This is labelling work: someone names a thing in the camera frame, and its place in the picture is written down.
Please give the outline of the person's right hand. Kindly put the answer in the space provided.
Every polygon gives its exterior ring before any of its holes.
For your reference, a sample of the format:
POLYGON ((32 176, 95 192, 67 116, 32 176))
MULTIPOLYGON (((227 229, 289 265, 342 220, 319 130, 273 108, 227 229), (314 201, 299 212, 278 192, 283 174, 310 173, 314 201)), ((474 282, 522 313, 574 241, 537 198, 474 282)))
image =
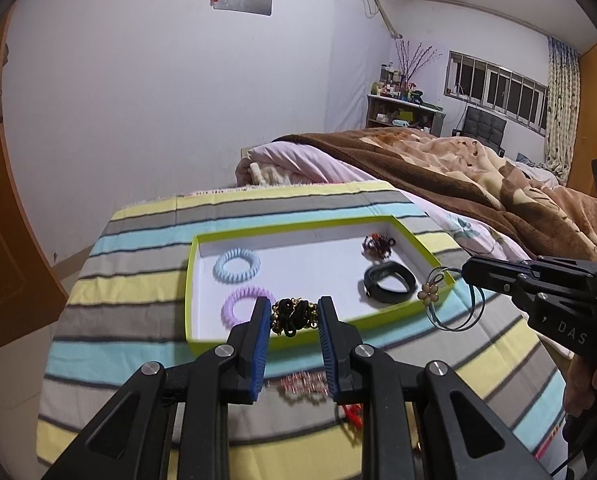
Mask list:
POLYGON ((597 400, 597 367, 575 354, 566 374, 563 396, 564 411, 571 416, 580 416, 592 408, 597 400))

